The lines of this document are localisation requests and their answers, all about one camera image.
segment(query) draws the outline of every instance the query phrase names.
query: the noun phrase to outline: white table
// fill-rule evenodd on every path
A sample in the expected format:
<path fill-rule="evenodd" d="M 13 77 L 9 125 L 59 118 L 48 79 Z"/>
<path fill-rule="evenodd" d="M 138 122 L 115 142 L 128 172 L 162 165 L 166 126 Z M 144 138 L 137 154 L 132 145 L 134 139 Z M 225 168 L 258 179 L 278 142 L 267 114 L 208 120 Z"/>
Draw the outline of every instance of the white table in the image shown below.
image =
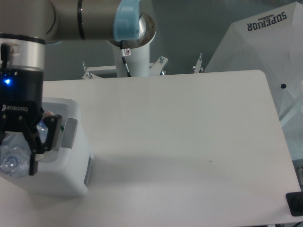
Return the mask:
<path fill-rule="evenodd" d="M 9 227 L 238 227 L 302 221 L 299 191 L 260 71 L 46 82 L 74 99 L 95 153 L 82 198 L 0 180 Z"/>

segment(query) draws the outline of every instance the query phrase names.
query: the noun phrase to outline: bolt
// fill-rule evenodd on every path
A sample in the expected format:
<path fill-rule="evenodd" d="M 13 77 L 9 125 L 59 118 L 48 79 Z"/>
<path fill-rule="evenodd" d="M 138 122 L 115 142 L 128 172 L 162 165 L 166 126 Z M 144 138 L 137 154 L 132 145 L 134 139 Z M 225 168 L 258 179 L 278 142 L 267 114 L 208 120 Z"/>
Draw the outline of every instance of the bolt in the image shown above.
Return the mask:
<path fill-rule="evenodd" d="M 83 64 L 83 67 L 84 67 L 84 71 L 86 71 L 87 68 L 86 68 L 85 62 L 83 61 L 82 64 Z"/>

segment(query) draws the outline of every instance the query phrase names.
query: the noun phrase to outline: black corner piece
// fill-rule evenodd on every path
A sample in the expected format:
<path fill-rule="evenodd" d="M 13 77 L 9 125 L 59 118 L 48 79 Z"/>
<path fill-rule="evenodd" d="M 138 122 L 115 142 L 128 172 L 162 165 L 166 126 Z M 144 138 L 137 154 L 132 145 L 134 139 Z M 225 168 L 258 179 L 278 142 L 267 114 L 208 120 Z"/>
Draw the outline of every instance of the black corner piece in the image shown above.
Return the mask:
<path fill-rule="evenodd" d="M 290 213 L 294 217 L 303 216 L 303 192 L 291 192 L 286 194 Z"/>
<path fill-rule="evenodd" d="M 1 44 L 0 50 L 1 50 L 1 61 L 2 61 L 1 68 L 5 69 L 9 61 L 10 45 Z"/>

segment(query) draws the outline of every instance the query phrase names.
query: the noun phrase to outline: metal bracket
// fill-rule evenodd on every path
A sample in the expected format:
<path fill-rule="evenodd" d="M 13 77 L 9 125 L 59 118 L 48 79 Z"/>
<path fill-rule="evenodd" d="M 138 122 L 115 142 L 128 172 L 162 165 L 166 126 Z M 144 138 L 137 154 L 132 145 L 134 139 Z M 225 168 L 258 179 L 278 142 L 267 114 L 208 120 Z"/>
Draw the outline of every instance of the metal bracket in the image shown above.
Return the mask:
<path fill-rule="evenodd" d="M 204 71 L 204 68 L 201 67 L 201 65 L 202 65 L 202 56 L 203 56 L 203 54 L 200 54 L 199 59 L 196 63 L 196 66 L 193 66 L 193 71 L 194 71 L 195 74 L 202 73 Z"/>
<path fill-rule="evenodd" d="M 303 106 L 303 81 L 299 85 L 301 94 L 280 114 L 279 120 L 282 127 L 298 112 Z"/>
<path fill-rule="evenodd" d="M 161 56 L 157 60 L 157 62 L 150 63 L 150 76 L 165 75 L 166 72 L 163 71 L 163 68 L 167 62 L 168 62 L 168 58 Z M 83 79 L 102 79 L 102 77 L 98 77 L 95 74 L 93 74 L 92 72 L 98 73 L 101 75 L 116 73 L 115 65 L 86 68 L 84 61 L 82 62 L 82 64 L 83 64 L 84 71 L 85 71 L 85 74 L 82 77 Z"/>

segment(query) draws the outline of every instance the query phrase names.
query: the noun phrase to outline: cable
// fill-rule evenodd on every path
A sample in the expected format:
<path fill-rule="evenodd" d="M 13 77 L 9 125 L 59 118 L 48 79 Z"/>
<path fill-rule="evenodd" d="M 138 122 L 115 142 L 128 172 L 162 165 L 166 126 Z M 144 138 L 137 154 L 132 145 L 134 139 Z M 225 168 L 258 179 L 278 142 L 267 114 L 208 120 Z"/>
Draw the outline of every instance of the cable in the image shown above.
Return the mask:
<path fill-rule="evenodd" d="M 122 40 L 120 41 L 120 49 L 123 50 L 123 41 Z M 129 71 L 128 65 L 126 63 L 126 58 L 124 56 L 122 56 L 122 61 L 123 61 L 123 64 L 125 65 L 127 77 L 132 77 L 132 75 Z"/>
<path fill-rule="evenodd" d="M 302 223 L 303 223 L 303 221 L 298 222 L 297 224 L 293 225 L 292 227 L 297 227 L 297 226 L 301 225 Z"/>

